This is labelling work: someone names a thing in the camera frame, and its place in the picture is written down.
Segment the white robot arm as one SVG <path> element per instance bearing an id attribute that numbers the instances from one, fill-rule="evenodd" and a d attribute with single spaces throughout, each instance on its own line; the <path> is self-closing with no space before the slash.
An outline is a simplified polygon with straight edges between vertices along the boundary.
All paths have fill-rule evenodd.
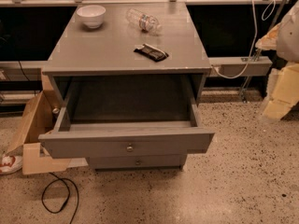
<path id="1" fill-rule="evenodd" d="M 255 47 L 275 50 L 277 56 L 287 62 L 280 70 L 271 69 L 262 104 L 264 118 L 280 120 L 299 103 L 299 2 L 256 42 Z"/>

